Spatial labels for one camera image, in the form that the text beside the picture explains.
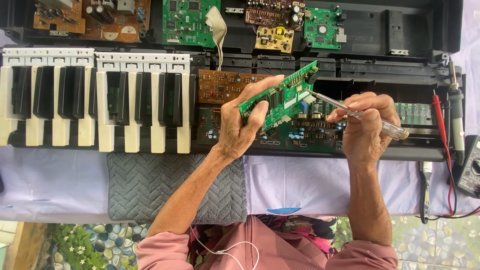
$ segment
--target multimeter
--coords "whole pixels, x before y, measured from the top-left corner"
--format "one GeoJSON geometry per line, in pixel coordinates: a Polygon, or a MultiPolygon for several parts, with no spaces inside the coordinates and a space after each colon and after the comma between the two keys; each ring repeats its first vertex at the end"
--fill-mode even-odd
{"type": "Polygon", "coordinates": [[[480,136],[465,137],[465,161],[453,167],[452,175],[460,192],[480,199],[480,136]]]}

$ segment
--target pink shirt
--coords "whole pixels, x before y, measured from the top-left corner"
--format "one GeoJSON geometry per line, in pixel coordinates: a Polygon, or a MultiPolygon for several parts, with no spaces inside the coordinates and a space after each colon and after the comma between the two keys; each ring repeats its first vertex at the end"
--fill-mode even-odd
{"type": "MultiPolygon", "coordinates": [[[[187,234],[158,233],[137,246],[139,270],[193,270],[187,262],[187,234]]],[[[398,259],[391,246],[367,241],[345,243],[337,255],[327,260],[323,252],[300,235],[270,230],[255,216],[239,223],[226,234],[213,251],[224,250],[242,241],[253,243],[260,257],[256,270],[396,270],[398,259]]],[[[229,250],[244,270],[252,270],[257,252],[250,244],[229,250]]],[[[241,270],[228,255],[211,254],[198,270],[241,270]]]]}

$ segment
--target brown circuit board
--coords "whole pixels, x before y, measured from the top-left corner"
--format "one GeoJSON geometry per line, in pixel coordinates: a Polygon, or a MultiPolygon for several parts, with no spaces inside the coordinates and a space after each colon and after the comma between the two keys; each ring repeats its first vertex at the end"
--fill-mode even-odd
{"type": "Polygon", "coordinates": [[[292,52],[293,34],[293,30],[285,29],[283,26],[276,28],[259,26],[255,48],[278,49],[282,53],[290,54],[292,52]]]}
{"type": "Polygon", "coordinates": [[[245,86],[271,75],[198,70],[198,102],[222,105],[236,99],[245,86]]]}
{"type": "Polygon", "coordinates": [[[304,0],[247,0],[245,22],[300,31],[305,15],[304,0]]]}
{"type": "Polygon", "coordinates": [[[83,14],[86,19],[85,34],[80,35],[82,39],[109,40],[121,42],[139,41],[138,33],[149,29],[150,22],[150,1],[135,0],[135,15],[124,15],[118,11],[109,11],[115,19],[115,23],[100,23],[86,13],[86,7],[91,5],[91,0],[84,0],[83,14]],[[139,22],[138,10],[143,11],[142,22],[139,22]]]}
{"type": "Polygon", "coordinates": [[[36,4],[33,27],[43,30],[85,33],[85,19],[82,18],[82,1],[89,0],[73,0],[71,9],[50,7],[41,3],[36,4]]]}

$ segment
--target white cable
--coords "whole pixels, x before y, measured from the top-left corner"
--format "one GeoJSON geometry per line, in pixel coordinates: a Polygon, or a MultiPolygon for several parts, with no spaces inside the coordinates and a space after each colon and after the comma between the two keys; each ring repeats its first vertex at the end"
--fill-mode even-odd
{"type": "Polygon", "coordinates": [[[257,268],[258,259],[260,259],[260,252],[258,252],[258,248],[257,248],[254,244],[252,244],[252,243],[250,243],[250,242],[247,242],[247,241],[243,241],[243,242],[236,243],[236,244],[234,244],[233,246],[231,246],[231,247],[229,247],[229,248],[227,248],[227,249],[225,249],[225,250],[219,250],[219,251],[217,251],[217,252],[213,252],[213,251],[211,251],[210,249],[208,249],[208,247],[206,247],[204,244],[202,244],[202,242],[200,242],[200,240],[198,240],[197,236],[196,236],[195,233],[193,232],[193,228],[192,228],[191,225],[190,225],[190,229],[192,230],[192,233],[193,233],[193,236],[195,237],[195,239],[197,239],[197,241],[198,241],[206,250],[208,250],[210,253],[215,254],[215,255],[228,255],[228,256],[232,257],[232,258],[235,259],[235,260],[237,261],[237,263],[240,265],[241,270],[245,270],[245,269],[243,269],[243,267],[242,267],[242,265],[240,264],[239,260],[238,260],[237,258],[233,257],[233,255],[231,255],[230,253],[227,253],[227,251],[229,251],[229,250],[232,249],[234,246],[239,245],[239,244],[243,244],[243,243],[251,244],[251,245],[257,250],[257,262],[255,262],[255,265],[253,266],[252,270],[255,270],[255,268],[257,268]]]}
{"type": "Polygon", "coordinates": [[[222,18],[222,15],[218,11],[218,9],[213,6],[210,11],[205,16],[205,23],[211,27],[212,35],[213,35],[213,42],[215,43],[216,47],[218,48],[218,71],[222,70],[222,63],[223,63],[223,39],[227,34],[227,25],[222,18]]]}

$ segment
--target person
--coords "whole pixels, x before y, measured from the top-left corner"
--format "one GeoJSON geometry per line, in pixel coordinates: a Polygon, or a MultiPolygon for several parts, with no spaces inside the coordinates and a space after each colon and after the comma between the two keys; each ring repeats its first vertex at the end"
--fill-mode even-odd
{"type": "MultiPolygon", "coordinates": [[[[252,144],[269,106],[267,101],[258,103],[248,123],[243,125],[239,104],[278,85],[283,79],[284,76],[279,75],[251,83],[237,99],[222,106],[219,142],[165,203],[149,228],[147,238],[138,244],[136,254],[140,270],[397,269],[397,256],[391,247],[392,224],[380,191],[376,162],[391,141],[381,133],[381,118],[397,125],[400,119],[391,97],[372,92],[353,95],[344,101],[352,110],[365,111],[361,121],[348,116],[343,136],[343,151],[350,171],[347,216],[353,241],[344,243],[338,254],[327,259],[325,254],[332,249],[325,248],[325,243],[332,244],[332,241],[317,234],[323,230],[319,229],[319,222],[336,226],[335,219],[317,222],[313,218],[294,216],[270,218],[265,222],[265,215],[260,218],[249,215],[246,222],[229,227],[210,227],[207,232],[198,227],[191,230],[198,206],[213,180],[252,144]],[[290,229],[291,224],[295,224],[296,229],[290,229]],[[208,236],[208,243],[204,245],[210,246],[216,254],[205,249],[195,250],[199,245],[193,236],[202,238],[201,234],[208,236]]],[[[340,121],[344,115],[345,111],[336,109],[327,121],[340,121]]]]}

